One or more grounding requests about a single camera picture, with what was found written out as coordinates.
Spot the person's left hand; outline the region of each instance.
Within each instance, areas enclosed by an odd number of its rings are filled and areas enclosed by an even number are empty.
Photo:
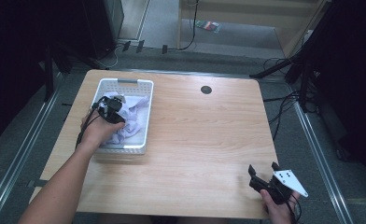
[[[81,128],[87,117],[82,118]],[[89,119],[90,125],[85,130],[80,144],[86,144],[90,147],[98,148],[104,141],[106,141],[110,135],[119,129],[124,128],[125,123],[120,122],[117,124],[109,123],[99,116],[97,111],[94,111]]]

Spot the white cloth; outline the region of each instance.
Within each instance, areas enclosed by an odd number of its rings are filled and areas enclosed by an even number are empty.
[[[113,98],[119,95],[116,91],[105,92],[104,96]],[[120,145],[126,138],[132,137],[141,130],[141,125],[136,122],[137,111],[143,106],[148,105],[148,96],[124,96],[125,103],[122,104],[119,115],[125,119],[124,128],[113,133],[111,138],[104,142],[107,145]]]

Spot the gray carpet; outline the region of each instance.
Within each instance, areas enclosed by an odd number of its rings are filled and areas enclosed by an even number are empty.
[[[160,50],[144,50],[136,54],[134,49],[126,52],[118,51],[119,63],[113,70],[145,69],[182,72],[203,72],[223,74],[224,77],[247,78],[247,74],[255,74],[263,69],[264,60],[245,57],[220,56],[193,52],[169,52],[161,54]],[[38,179],[47,162],[63,120],[69,111],[79,86],[89,67],[74,62],[71,74],[65,76],[60,94],[52,108],[46,123],[40,132],[32,153],[11,191],[9,198],[0,213],[0,223],[16,223],[28,204],[33,189],[26,187],[29,180]],[[289,93],[287,84],[280,81],[282,76],[265,78],[260,83],[263,98],[285,96]],[[17,115],[0,138],[0,180],[15,156],[25,134],[35,119],[36,112],[42,105],[44,89],[31,99],[30,103]],[[267,117],[273,118],[279,109],[280,102],[265,104]],[[319,139],[325,146],[325,154],[331,163],[354,220],[366,223],[366,168],[359,163],[338,161],[332,149],[332,142],[325,131],[321,119],[310,115],[314,127],[319,131]],[[303,132],[302,125],[294,108],[283,114],[278,135],[274,141],[275,150],[282,168],[293,170],[301,179],[309,193],[307,199],[301,199],[303,223],[338,223],[338,217],[331,204],[322,177],[317,169],[311,148]],[[77,213],[75,223],[94,223],[95,214]],[[232,219],[231,223],[259,223],[258,220]]]

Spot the person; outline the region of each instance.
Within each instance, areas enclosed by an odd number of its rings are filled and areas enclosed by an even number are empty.
[[[87,118],[88,115],[82,119],[82,123]],[[72,223],[93,153],[112,133],[124,127],[123,122],[112,124],[99,118],[97,111],[91,114],[89,120],[92,120],[91,125],[86,128],[81,141],[77,144],[76,150],[44,188],[33,198],[23,212],[19,221],[20,224]],[[264,201],[264,206],[268,209],[272,223],[291,223],[289,210],[285,204],[275,204],[266,190],[262,190],[260,194]],[[293,196],[296,199],[299,197],[297,192],[293,192]],[[196,218],[184,217],[178,223],[194,224],[196,223],[195,220]],[[208,220],[197,218],[197,220],[197,223],[227,223],[226,219],[222,218],[209,218]]]

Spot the basket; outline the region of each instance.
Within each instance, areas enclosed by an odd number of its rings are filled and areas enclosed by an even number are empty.
[[[120,154],[145,154],[146,141],[148,137],[148,121],[150,118],[151,101],[153,96],[154,83],[150,80],[127,79],[127,78],[102,78],[98,89],[93,97],[92,103],[102,98],[105,92],[117,91],[124,96],[147,96],[148,106],[143,106],[137,111],[137,120],[141,130],[126,138],[120,145],[101,145],[97,152],[120,153]]]

